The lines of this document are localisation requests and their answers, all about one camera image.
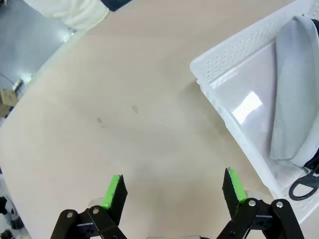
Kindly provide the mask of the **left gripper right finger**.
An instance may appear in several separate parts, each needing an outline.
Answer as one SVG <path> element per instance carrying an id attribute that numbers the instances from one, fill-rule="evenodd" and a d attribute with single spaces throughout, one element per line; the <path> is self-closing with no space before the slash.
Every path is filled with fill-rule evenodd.
<path id="1" fill-rule="evenodd" d="M 235 170 L 226 168 L 222 186 L 231 220 L 219 239 L 245 239 L 251 230 L 261 231 L 267 239 L 303 239 L 299 222 L 286 199 L 271 204 L 249 198 Z"/>

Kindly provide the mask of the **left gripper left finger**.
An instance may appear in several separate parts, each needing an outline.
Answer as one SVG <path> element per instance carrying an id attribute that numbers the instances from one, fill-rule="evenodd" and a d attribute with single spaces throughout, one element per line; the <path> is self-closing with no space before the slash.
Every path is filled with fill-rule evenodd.
<path id="1" fill-rule="evenodd" d="M 125 239 L 119 223 L 127 197 L 123 175 L 114 175 L 99 205 L 78 213 L 66 209 L 58 217 L 52 239 Z"/>

